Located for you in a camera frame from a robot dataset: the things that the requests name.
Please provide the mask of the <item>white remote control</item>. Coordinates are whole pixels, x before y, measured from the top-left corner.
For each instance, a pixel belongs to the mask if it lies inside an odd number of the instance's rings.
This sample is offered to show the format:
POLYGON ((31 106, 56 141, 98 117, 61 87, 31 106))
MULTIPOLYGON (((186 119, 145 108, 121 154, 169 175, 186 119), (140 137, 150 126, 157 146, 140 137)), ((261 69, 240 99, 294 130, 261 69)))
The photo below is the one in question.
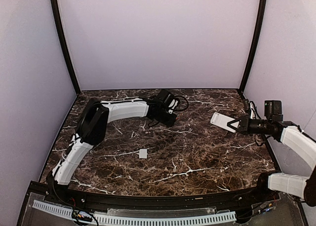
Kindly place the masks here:
POLYGON ((231 118, 229 116, 226 116, 226 115, 223 115, 220 113, 214 113, 211 120, 210 120, 210 123, 217 126, 217 127, 220 127, 222 129, 225 129, 225 130, 231 132, 231 129, 227 126, 227 122, 229 122, 233 119, 234 118, 231 118))

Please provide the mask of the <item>white battery cover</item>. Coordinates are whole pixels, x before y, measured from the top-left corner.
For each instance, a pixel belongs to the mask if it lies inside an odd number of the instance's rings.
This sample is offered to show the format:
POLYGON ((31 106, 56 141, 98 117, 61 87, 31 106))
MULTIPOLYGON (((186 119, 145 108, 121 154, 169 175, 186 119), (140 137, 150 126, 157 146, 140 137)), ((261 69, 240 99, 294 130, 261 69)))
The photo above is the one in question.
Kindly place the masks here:
POLYGON ((140 149, 139 150, 139 158, 140 159, 147 159, 148 158, 148 150, 147 149, 140 149))

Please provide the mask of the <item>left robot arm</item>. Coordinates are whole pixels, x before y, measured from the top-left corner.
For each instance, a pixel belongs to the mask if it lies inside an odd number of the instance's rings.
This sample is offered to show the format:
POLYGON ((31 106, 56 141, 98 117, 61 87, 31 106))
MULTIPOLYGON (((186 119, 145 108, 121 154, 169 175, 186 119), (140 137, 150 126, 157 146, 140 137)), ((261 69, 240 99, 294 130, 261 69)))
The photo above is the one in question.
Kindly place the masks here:
POLYGON ((139 97, 121 101, 90 99, 79 118, 68 148, 46 177, 50 191, 54 192, 57 187, 69 185, 72 175, 83 158, 105 139, 108 123, 121 119, 147 117, 171 127, 176 121, 175 111, 179 104, 179 98, 165 89, 148 98, 139 97))

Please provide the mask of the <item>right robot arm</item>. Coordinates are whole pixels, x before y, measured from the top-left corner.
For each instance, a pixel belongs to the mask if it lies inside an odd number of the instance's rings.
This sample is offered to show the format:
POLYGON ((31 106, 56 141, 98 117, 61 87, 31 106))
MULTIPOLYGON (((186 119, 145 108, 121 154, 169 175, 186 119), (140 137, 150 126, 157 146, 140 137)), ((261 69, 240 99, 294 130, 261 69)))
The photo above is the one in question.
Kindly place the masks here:
POLYGON ((284 192, 301 198, 311 207, 316 205, 316 141, 307 135, 301 127, 291 121, 284 121, 282 102, 266 100, 265 119, 253 119, 250 102, 245 101, 248 113, 234 119, 222 116, 223 128, 243 135, 269 135, 276 141, 292 149, 311 168, 309 177, 290 175, 283 172, 263 173, 259 178, 259 187, 284 192))

